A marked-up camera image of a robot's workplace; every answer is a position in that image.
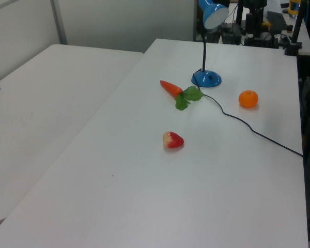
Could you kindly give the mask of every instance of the orange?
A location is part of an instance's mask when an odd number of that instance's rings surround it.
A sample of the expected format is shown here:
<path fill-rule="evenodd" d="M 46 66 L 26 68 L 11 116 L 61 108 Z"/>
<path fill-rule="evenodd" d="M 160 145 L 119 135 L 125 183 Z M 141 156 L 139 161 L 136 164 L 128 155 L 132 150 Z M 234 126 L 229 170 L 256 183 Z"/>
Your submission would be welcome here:
<path fill-rule="evenodd" d="M 243 107 L 255 107 L 258 102 L 258 95 L 252 90 L 245 90 L 239 96 L 240 105 Z"/>

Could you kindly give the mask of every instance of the desk lamp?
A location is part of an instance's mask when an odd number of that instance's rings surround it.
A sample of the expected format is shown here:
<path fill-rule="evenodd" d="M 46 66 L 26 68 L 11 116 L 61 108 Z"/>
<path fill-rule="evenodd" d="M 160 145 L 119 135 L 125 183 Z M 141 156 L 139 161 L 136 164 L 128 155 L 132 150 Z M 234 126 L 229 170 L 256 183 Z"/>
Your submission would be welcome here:
<path fill-rule="evenodd" d="M 206 29 L 218 27 L 225 21 L 228 15 L 228 8 L 221 4 L 215 4 L 212 0 L 199 0 L 198 5 L 203 11 L 203 25 Z M 203 40 L 203 65 L 202 71 L 198 71 L 192 77 L 192 83 L 200 87 L 214 87 L 222 82 L 221 76 L 213 71 L 205 71 L 206 64 L 206 41 L 203 34 L 203 27 L 200 29 Z"/>

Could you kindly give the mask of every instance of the wall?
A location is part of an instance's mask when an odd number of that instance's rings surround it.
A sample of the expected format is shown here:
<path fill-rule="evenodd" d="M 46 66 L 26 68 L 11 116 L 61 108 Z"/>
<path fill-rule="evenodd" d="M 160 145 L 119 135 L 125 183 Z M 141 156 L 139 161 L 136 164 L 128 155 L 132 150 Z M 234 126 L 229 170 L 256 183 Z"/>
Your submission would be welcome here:
<path fill-rule="evenodd" d="M 50 0 L 18 0 L 0 8 L 0 80 L 56 43 Z"/>
<path fill-rule="evenodd" d="M 145 52 L 156 38 L 193 40 L 195 0 L 54 0 L 69 45 Z"/>

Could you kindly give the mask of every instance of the strawberry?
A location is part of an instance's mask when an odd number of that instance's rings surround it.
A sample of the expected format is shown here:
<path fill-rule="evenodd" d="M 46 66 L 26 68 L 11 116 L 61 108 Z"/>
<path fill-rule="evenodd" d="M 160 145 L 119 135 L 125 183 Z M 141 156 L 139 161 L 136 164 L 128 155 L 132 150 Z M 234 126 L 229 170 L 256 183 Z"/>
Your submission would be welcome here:
<path fill-rule="evenodd" d="M 174 132 L 163 134 L 163 145 L 166 148 L 177 148 L 184 144 L 184 139 Z"/>

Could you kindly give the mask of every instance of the toy vegetable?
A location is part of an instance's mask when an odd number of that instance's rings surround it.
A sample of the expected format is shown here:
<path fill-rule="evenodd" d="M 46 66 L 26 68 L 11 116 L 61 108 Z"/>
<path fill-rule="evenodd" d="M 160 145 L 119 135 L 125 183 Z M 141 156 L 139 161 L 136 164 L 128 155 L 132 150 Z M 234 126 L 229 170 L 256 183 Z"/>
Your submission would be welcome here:
<path fill-rule="evenodd" d="M 162 87 L 175 98 L 176 108 L 184 110 L 191 104 L 189 101 L 198 101 L 202 98 L 203 93 L 195 86 L 190 86 L 186 90 L 182 90 L 177 85 L 161 80 Z"/>

